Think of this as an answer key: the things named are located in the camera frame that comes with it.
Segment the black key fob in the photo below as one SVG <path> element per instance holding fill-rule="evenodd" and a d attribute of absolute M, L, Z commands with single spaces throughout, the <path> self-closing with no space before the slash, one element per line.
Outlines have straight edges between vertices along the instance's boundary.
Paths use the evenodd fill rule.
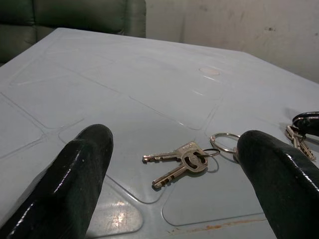
<path fill-rule="evenodd" d="M 319 136 L 319 112 L 307 112 L 293 118 L 293 125 L 299 129 L 300 134 Z"/>

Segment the wall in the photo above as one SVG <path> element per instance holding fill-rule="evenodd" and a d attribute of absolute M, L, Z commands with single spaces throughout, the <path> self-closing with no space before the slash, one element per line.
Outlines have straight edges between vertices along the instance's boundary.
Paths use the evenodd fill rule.
<path fill-rule="evenodd" d="M 147 36 L 234 49 L 319 82 L 318 0 L 147 0 Z"/>

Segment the key ring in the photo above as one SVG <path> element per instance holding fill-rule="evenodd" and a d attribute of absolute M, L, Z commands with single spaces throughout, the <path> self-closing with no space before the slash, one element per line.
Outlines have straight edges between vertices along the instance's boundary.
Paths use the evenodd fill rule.
<path fill-rule="evenodd" d="M 240 138 L 240 135 L 236 135 L 236 134 L 233 134 L 233 133 L 216 133 L 216 134 L 214 134 L 213 136 L 211 136 L 210 137 L 210 143 L 211 143 L 211 145 L 213 145 L 213 147 L 215 147 L 215 148 L 218 148 L 218 149 L 220 149 L 221 151 L 223 151 L 223 152 L 226 152 L 226 153 L 231 153 L 231 154 L 236 154 L 237 152 L 237 148 L 234 148 L 234 150 L 232 151 L 232 150 L 229 150 L 229 149 L 227 149 L 227 148 L 222 148 L 222 147 L 220 147 L 217 143 L 216 143 L 216 138 L 218 138 L 218 137 L 225 137 L 225 136 L 232 136 L 232 137 L 234 137 L 234 138 Z"/>
<path fill-rule="evenodd" d="M 214 157 L 216 155 L 220 154 L 220 150 L 218 148 L 208 148 L 208 149 L 204 149 L 203 151 L 216 151 L 216 153 L 211 153 L 211 154 L 198 154 L 196 155 L 198 158 L 210 158 L 210 157 Z"/>

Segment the table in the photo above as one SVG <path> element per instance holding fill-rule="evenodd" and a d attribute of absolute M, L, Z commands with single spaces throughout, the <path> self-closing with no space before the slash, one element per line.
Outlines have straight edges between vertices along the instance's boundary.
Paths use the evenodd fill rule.
<path fill-rule="evenodd" d="M 318 92 L 243 52 L 59 28 L 0 68 L 0 220 L 65 143 L 102 123 L 115 146 L 87 238 L 275 238 L 230 155 L 159 191 L 152 180 L 177 163 L 142 156 L 210 148 L 220 131 L 290 143 L 285 126 L 318 109 Z"/>

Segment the sofa cushion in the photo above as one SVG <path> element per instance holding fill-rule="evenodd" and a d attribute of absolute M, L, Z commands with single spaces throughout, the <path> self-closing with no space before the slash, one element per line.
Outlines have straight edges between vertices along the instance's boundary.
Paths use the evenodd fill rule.
<path fill-rule="evenodd" d="M 0 62 L 5 63 L 36 43 L 34 26 L 0 24 Z"/>
<path fill-rule="evenodd" d="M 36 26 L 36 41 L 41 40 L 42 38 L 49 35 L 51 32 L 55 30 L 53 27 L 47 27 L 47 26 Z"/>
<path fill-rule="evenodd" d="M 33 25 L 32 0 L 1 1 L 0 22 L 3 24 Z"/>
<path fill-rule="evenodd" d="M 124 28 L 126 0 L 34 0 L 37 25 L 100 32 Z"/>

